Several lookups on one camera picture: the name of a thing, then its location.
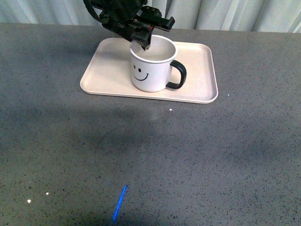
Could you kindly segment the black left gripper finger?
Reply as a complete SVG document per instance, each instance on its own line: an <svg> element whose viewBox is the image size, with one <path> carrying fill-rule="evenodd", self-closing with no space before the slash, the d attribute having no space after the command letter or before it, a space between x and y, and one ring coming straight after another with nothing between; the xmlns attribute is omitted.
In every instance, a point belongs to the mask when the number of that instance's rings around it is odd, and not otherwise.
<svg viewBox="0 0 301 226"><path fill-rule="evenodd" d="M143 50L148 50L151 46L152 30L150 29L135 29L131 34L132 40L136 41Z"/></svg>

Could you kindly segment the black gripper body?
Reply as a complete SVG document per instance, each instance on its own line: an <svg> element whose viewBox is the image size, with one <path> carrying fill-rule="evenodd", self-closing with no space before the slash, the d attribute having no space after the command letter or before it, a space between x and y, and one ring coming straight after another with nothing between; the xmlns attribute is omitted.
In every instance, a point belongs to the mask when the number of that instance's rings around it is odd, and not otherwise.
<svg viewBox="0 0 301 226"><path fill-rule="evenodd" d="M150 6L142 6L134 14L125 8L117 8L113 11L108 11L103 7L100 9L102 10L100 18L103 20L103 27L127 41L133 41L131 34L135 29L150 29L153 32L155 28L158 28L170 31L175 24L173 17L162 18L161 12Z"/></svg>

